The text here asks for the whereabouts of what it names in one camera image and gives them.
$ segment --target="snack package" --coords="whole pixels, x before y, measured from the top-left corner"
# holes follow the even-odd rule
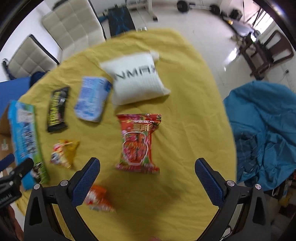
[[[117,169],[157,173],[159,168],[151,160],[151,134],[161,122],[158,114],[117,115],[123,139]]]
[[[50,162],[66,168],[71,167],[78,145],[79,141],[59,140],[59,143],[54,145]]]
[[[112,84],[103,77],[83,77],[82,87],[74,107],[78,118],[99,122]]]
[[[84,203],[88,205],[90,209],[114,212],[115,209],[106,198],[106,193],[107,190],[105,188],[98,185],[92,185],[85,197]]]
[[[9,105],[8,119],[16,164],[19,165],[27,158],[34,161],[30,174],[22,179],[24,189],[32,189],[36,183],[47,183],[49,176],[38,142],[35,107],[13,100]]]
[[[47,131],[53,132],[67,127],[64,121],[65,104],[70,87],[64,87],[52,92],[47,118]]]

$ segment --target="beige chair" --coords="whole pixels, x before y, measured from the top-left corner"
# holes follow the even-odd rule
[[[54,69],[59,62],[31,34],[22,42],[7,67],[15,78],[29,77],[37,71]]]
[[[42,18],[42,24],[62,49],[61,61],[105,42],[104,30],[89,0],[69,0]]]

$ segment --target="blue and green package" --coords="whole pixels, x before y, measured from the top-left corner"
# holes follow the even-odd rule
[[[32,189],[36,183],[47,183],[49,176],[38,143],[34,106],[11,101],[8,119],[16,164],[19,165],[26,158],[34,161],[33,169],[22,179],[24,189]]]
[[[78,118],[99,122],[112,84],[102,77],[83,77],[82,87],[74,107]]]

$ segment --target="silver screw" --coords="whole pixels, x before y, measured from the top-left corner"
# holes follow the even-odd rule
[[[40,188],[40,184],[37,183],[37,184],[34,185],[34,189],[35,189],[35,190],[37,190],[37,189],[39,189],[39,188]]]
[[[61,186],[62,187],[67,186],[67,185],[68,185],[68,181],[67,180],[61,181]]]
[[[255,188],[258,189],[258,190],[260,190],[261,189],[261,185],[257,183],[257,184],[255,184]]]
[[[230,186],[230,187],[233,187],[235,185],[234,181],[227,181],[227,185]]]

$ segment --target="brown plastic chair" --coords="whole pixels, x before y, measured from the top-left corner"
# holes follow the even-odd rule
[[[267,44],[275,37],[276,34],[280,36],[280,40],[270,48],[267,48]],[[262,75],[266,70],[277,64],[280,64],[283,61],[291,59],[294,56],[294,52],[289,40],[278,30],[275,30],[264,44],[260,43],[259,41],[253,43],[251,36],[247,36],[246,42],[247,45],[241,49],[240,53],[245,57],[249,67],[252,70],[250,76],[254,75],[257,80],[263,79],[260,75]],[[248,49],[252,44],[255,46],[256,51],[251,55],[251,57],[258,53],[263,60],[263,64],[258,68],[255,67],[251,58],[246,54],[246,49]],[[290,55],[280,58],[276,61],[274,60],[275,56],[283,53],[286,50],[290,52]]]

